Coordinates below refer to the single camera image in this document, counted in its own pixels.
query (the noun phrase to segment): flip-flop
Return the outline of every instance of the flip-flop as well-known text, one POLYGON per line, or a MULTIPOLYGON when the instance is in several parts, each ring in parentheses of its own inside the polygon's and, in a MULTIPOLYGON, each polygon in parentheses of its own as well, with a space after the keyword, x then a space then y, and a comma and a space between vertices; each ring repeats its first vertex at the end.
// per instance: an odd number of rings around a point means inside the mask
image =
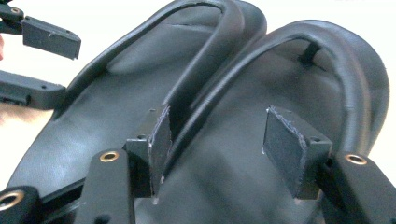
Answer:
POLYGON ((174 141, 160 203, 139 199, 137 222, 322 223, 318 201, 294 200, 262 154, 266 109, 297 114, 332 140, 333 152, 367 155, 389 100, 380 58, 337 25, 298 21, 222 72, 174 141))
POLYGON ((8 186, 45 197, 80 179, 91 158, 121 148, 147 112, 171 106, 174 130, 197 92, 250 39, 265 18, 237 1, 175 1, 89 63, 33 142, 8 186))

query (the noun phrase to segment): white surface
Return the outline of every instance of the white surface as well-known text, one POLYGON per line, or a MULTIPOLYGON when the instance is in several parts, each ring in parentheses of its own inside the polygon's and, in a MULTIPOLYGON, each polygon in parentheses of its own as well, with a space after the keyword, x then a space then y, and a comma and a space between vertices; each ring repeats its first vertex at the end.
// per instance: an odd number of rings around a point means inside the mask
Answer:
MULTIPOLYGON (((5 59, 0 69, 67 86, 73 77, 110 44, 170 1, 14 0, 29 15, 71 30, 82 39, 77 61, 22 45, 21 37, 3 35, 5 59)), ((389 74, 391 98, 385 125, 370 155, 396 185, 396 2, 369 0, 250 0, 265 14, 268 32, 298 20, 324 20, 360 35, 378 52, 389 74)), ((0 190, 51 112, 0 105, 0 190)))

